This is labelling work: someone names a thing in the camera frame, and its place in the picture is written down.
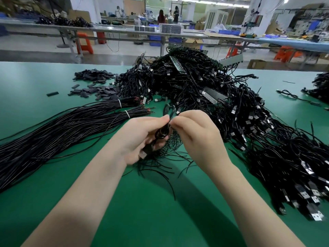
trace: woman with long hair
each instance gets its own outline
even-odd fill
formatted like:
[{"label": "woman with long hair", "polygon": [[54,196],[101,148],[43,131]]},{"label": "woman with long hair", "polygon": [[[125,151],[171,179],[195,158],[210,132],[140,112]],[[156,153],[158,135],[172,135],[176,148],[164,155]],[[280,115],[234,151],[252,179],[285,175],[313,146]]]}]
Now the woman with long hair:
[{"label": "woman with long hair", "polygon": [[175,7],[175,11],[174,11],[174,22],[178,23],[178,16],[179,16],[179,9],[178,6]]},{"label": "woman with long hair", "polygon": [[163,14],[163,10],[161,9],[159,11],[158,24],[159,23],[165,23],[165,21],[166,21],[166,18],[165,18],[164,14]]}]

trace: floor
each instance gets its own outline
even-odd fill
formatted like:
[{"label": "floor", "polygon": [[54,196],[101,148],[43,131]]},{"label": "floor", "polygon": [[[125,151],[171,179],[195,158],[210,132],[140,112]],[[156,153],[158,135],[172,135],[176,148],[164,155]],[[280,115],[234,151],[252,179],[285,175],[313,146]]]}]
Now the floor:
[{"label": "floor", "polygon": [[[62,43],[60,37],[3,36],[0,37],[0,61],[74,63],[76,59],[69,48],[57,47]],[[228,48],[204,46],[203,49],[208,50],[208,56],[216,60],[224,59],[228,52]],[[93,50],[94,54],[84,51],[82,63],[130,66],[143,53],[146,56],[160,54],[160,47],[150,46],[149,43],[135,45],[130,41],[108,41],[107,44],[93,45]],[[247,49],[243,53],[244,62],[240,63],[238,68],[247,68],[250,60],[258,59],[268,62],[266,69],[299,70],[300,63],[304,60],[304,57],[293,58],[291,63],[284,64],[274,61],[275,54],[267,49]],[[329,61],[322,59],[319,59],[317,64],[315,61],[309,61],[302,71],[325,71],[328,64]]]}]

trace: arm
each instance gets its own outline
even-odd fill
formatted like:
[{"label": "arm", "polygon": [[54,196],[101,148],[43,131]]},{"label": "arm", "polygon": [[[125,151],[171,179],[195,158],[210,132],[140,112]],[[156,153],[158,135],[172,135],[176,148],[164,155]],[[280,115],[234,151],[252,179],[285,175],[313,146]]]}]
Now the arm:
[{"label": "arm", "polygon": [[227,201],[248,246],[304,246],[231,163],[220,132],[208,115],[190,110],[180,113],[170,125]]},{"label": "arm", "polygon": [[[126,166],[138,161],[140,150],[155,139],[155,130],[168,122],[169,116],[129,120],[22,246],[90,246]],[[157,141],[154,150],[161,148],[168,137]]]}]

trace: hand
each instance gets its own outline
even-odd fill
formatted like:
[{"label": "hand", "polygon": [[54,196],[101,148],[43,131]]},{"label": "hand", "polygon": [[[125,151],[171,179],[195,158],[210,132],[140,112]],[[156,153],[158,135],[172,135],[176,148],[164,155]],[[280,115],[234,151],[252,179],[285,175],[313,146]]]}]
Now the hand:
[{"label": "hand", "polygon": [[220,132],[206,113],[182,112],[169,124],[177,130],[187,153],[205,173],[218,165],[232,165]]},{"label": "hand", "polygon": [[[139,160],[139,152],[146,144],[155,139],[155,132],[169,122],[169,116],[165,115],[160,118],[156,117],[139,117],[130,119],[123,127],[104,146],[109,151],[116,151],[126,165],[132,165]],[[153,146],[156,151],[163,147],[169,136],[157,140]]]}]

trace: forearm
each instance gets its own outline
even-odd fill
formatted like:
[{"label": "forearm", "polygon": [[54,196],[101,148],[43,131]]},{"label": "forearm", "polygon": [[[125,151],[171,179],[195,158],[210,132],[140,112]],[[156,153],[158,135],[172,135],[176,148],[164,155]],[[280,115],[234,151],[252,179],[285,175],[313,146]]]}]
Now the forearm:
[{"label": "forearm", "polygon": [[102,149],[23,246],[90,246],[124,170]]},{"label": "forearm", "polygon": [[248,246],[304,246],[236,166],[222,166],[217,165],[208,175],[230,206]]}]

